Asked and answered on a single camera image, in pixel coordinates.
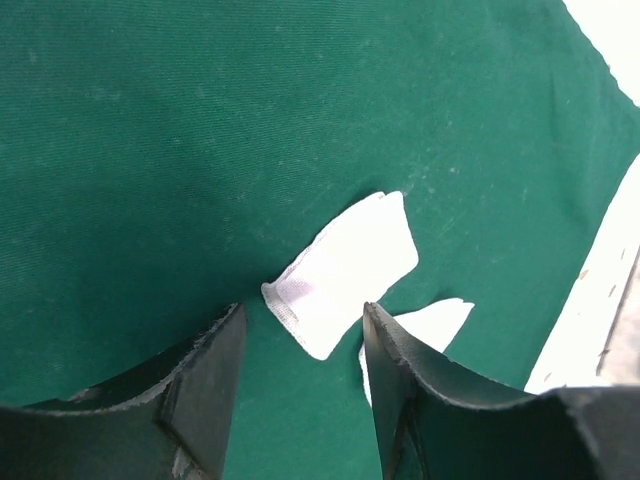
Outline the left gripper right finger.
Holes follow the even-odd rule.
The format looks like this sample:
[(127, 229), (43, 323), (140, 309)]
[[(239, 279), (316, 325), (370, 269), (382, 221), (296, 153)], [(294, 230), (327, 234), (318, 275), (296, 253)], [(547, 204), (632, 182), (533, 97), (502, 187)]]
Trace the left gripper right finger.
[(363, 333), (384, 478), (638, 478), (638, 387), (531, 395), (423, 344), (375, 303)]

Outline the white gauze pad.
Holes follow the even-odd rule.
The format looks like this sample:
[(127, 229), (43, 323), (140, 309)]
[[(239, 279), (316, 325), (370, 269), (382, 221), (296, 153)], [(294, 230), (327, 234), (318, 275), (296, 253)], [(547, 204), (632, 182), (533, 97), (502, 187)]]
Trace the white gauze pad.
[(420, 310), (396, 317), (411, 336), (443, 353), (458, 334), (475, 304), (461, 298), (436, 301)]
[(331, 220), (261, 293), (303, 350), (324, 361), (364, 304), (379, 301), (418, 263), (403, 194), (376, 192)]

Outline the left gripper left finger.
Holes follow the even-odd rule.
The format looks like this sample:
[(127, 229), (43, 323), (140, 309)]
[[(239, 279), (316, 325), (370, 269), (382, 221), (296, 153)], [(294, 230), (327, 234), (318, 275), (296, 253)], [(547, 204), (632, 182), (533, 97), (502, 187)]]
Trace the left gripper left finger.
[(68, 400), (1, 409), (4, 479), (219, 479), (245, 350), (235, 304)]

